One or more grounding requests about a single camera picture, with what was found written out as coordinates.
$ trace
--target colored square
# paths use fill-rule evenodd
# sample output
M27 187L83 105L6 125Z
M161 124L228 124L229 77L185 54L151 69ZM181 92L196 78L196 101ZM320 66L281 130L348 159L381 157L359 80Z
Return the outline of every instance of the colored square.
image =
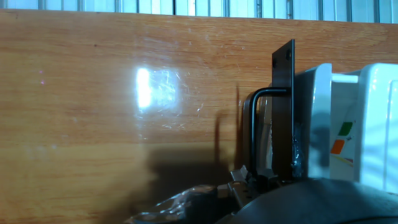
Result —
M340 155L341 150L343 150L344 143L345 143L344 140L337 139L330 153Z
M344 122L343 125L341 126L341 129L340 129L340 132L338 133L338 135L339 136L347 136L352 127L353 127L352 122Z

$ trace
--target white plastic device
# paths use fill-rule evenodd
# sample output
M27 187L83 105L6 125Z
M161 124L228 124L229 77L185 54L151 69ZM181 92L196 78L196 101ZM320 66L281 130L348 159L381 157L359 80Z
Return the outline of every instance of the white plastic device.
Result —
M295 77L295 128L308 176L398 194L398 65L332 73L325 63ZM269 118L261 122L270 125Z

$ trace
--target wood grain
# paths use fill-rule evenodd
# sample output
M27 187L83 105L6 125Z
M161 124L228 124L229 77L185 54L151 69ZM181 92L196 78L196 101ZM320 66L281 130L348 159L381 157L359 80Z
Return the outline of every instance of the wood grain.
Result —
M297 71L348 72L398 63L397 37L387 24L0 11L0 223L119 223L226 182L241 102L269 84L273 51L296 39Z

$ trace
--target black metal handle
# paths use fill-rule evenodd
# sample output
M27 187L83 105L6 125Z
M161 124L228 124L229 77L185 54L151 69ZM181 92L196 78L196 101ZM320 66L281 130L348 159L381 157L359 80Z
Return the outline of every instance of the black metal handle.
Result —
M243 104L243 152L244 165L252 175L257 176L256 151L256 109L262 96L287 96L291 88L267 87L256 90L246 98Z

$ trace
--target corrugated metal wall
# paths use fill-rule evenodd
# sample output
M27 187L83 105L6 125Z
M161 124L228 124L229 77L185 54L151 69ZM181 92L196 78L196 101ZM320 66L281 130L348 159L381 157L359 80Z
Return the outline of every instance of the corrugated metal wall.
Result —
M398 23L398 0L0 0L0 8Z

